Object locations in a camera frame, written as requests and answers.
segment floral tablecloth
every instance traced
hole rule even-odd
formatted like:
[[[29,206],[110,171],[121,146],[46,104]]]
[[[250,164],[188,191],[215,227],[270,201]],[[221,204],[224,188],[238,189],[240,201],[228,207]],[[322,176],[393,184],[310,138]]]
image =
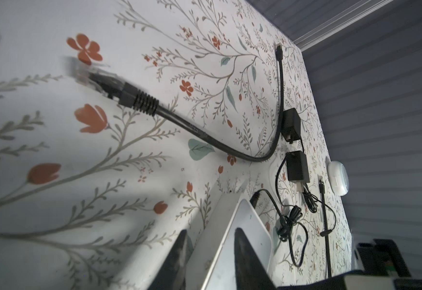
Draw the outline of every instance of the floral tablecloth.
[[[283,46],[285,108],[301,116],[318,195],[328,151],[301,52],[248,3],[0,1],[0,289],[146,289],[181,229],[196,243],[220,194],[242,181],[248,197],[274,193],[285,152],[300,148],[281,140],[262,163],[224,154],[76,83],[71,58],[120,75],[260,156],[276,126],[275,43]],[[326,276],[321,213],[308,212],[285,174],[278,186],[302,207],[309,241],[299,269],[280,245],[270,275],[276,285],[318,281]],[[339,274],[350,267],[351,235],[328,183],[326,198],[338,217],[330,247]],[[271,230],[269,200],[256,210]],[[296,228],[296,258],[305,238]]]

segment gray paneled wall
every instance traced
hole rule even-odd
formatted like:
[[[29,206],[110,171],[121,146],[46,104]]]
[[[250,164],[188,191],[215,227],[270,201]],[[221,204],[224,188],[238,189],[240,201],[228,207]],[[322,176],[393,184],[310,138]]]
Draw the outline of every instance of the gray paneled wall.
[[[296,40],[359,0],[247,0],[290,39]]]
[[[394,1],[303,52],[356,241],[391,238],[422,277],[422,0]]]

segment white round device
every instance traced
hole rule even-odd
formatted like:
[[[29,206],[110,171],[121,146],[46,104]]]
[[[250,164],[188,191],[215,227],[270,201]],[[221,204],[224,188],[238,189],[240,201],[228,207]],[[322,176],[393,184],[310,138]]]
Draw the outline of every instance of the white round device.
[[[327,166],[327,173],[333,192],[340,196],[347,194],[350,182],[345,166],[338,161],[332,161]]]

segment teal leaf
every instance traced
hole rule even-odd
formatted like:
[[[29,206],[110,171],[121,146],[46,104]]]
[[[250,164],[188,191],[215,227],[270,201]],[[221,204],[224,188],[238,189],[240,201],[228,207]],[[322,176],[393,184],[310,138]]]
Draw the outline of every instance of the teal leaf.
[[[254,65],[251,66],[251,72],[253,73],[253,81],[256,81],[256,69],[254,68]]]
[[[230,58],[224,57],[221,59],[221,66],[226,65],[229,62]]]
[[[227,86],[227,88],[225,88],[225,92],[227,93],[227,98],[229,99],[229,101],[231,102],[232,106],[234,107],[235,111],[237,111],[237,108],[235,107],[235,101],[234,101],[234,96],[232,96],[232,92],[230,91],[229,86]]]
[[[246,49],[246,46],[244,46],[244,45],[243,45],[243,42],[242,42],[242,40],[240,39],[240,37],[238,37],[238,41],[240,41],[240,44],[242,45],[243,49],[244,49],[244,50],[247,50],[247,49]]]
[[[203,159],[204,156],[211,152],[215,152],[214,148],[208,143],[198,141],[196,139],[190,139],[188,141],[188,148],[190,148],[191,159],[198,161]]]

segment white trim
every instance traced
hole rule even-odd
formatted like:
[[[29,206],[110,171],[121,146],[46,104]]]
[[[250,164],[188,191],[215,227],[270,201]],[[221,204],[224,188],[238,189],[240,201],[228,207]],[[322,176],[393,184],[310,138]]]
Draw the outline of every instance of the white trim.
[[[334,35],[348,25],[353,24],[354,22],[371,14],[372,12],[392,1],[393,0],[361,0],[340,14],[334,16],[330,20],[327,20],[310,32],[296,39],[294,43],[301,49],[301,51],[307,50],[313,45],[323,41],[327,37]]]

